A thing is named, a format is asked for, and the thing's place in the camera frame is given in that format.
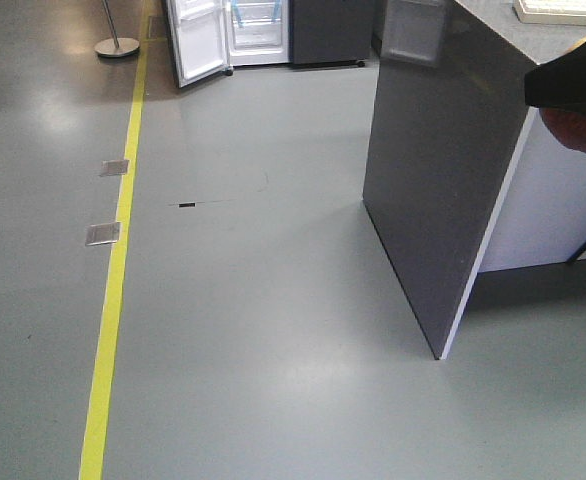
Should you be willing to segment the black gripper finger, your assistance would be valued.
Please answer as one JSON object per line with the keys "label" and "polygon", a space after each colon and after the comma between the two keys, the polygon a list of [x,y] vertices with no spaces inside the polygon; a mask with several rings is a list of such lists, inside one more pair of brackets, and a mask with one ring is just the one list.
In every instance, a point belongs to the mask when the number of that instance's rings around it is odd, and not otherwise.
{"label": "black gripper finger", "polygon": [[529,106],[586,116],[586,41],[528,72],[524,76],[524,98]]}

